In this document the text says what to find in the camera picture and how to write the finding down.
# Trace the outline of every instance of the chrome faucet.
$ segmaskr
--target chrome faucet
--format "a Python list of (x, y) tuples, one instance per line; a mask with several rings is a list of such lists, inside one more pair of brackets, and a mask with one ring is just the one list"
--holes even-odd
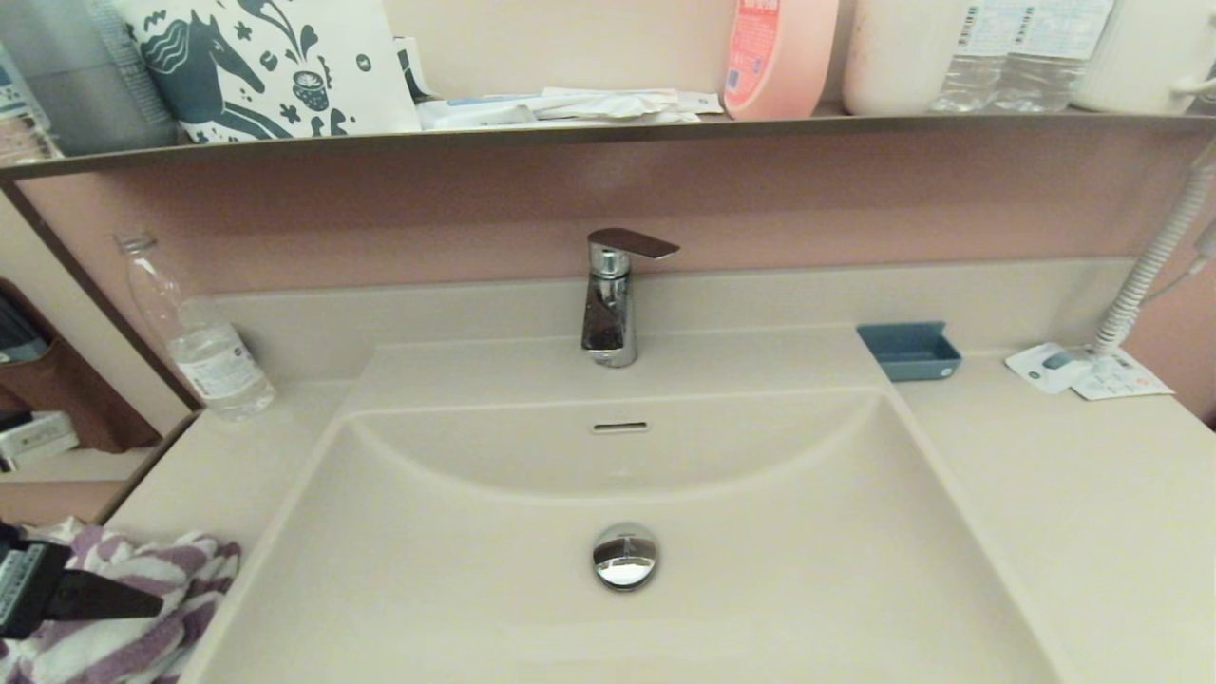
[(680, 247), (624, 228), (592, 232), (587, 247), (591, 279), (582, 315), (582, 348), (602, 366), (625, 368), (637, 360), (629, 256), (665, 259)]

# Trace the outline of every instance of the sink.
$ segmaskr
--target sink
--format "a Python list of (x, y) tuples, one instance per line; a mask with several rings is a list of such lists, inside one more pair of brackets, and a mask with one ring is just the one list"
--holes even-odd
[[(865, 382), (848, 387), (356, 407), (331, 426), (192, 672), (1057, 682), (897, 396), (857, 358)], [(626, 521), (655, 534), (662, 562), (617, 594), (591, 549)]]

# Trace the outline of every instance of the purple and white towel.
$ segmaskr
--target purple and white towel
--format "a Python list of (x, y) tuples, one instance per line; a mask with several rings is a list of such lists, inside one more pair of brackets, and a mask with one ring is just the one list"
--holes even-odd
[(22, 641), (0, 640), (0, 684), (174, 684), (241, 562), (237, 544), (199, 532), (136, 545), (68, 520), (32, 534), (71, 544), (85, 570), (164, 599), (158, 617), (46, 622)]

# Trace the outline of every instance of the bottle cap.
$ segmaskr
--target bottle cap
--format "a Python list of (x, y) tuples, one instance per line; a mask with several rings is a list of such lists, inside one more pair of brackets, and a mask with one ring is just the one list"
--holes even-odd
[(118, 243), (119, 251), (122, 251), (124, 254), (134, 254), (136, 252), (142, 252), (150, 247), (156, 246), (156, 237), (152, 237), (147, 232), (140, 230), (135, 232), (124, 232), (122, 235), (116, 235), (114, 242)]

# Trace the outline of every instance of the pink lotion bottle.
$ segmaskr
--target pink lotion bottle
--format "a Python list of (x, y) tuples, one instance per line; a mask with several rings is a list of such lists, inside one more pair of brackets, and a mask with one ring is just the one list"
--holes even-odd
[(736, 119), (800, 119), (823, 95), (839, 0), (738, 0), (722, 100)]

